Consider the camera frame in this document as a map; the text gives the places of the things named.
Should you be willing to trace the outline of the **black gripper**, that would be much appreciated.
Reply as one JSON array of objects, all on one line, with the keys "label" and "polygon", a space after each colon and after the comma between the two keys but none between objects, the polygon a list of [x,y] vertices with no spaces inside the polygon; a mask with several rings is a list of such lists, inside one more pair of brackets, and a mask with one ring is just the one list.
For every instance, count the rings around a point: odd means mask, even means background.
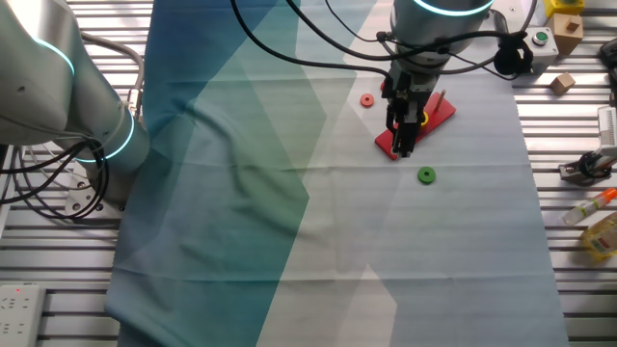
[{"label": "black gripper", "polygon": [[422,115],[423,108],[439,78],[438,70],[428,70],[425,73],[419,71],[418,67],[404,63],[390,64],[383,97],[389,103],[386,126],[392,136],[390,150],[392,154],[407,158],[413,153],[419,129],[418,118]]}]

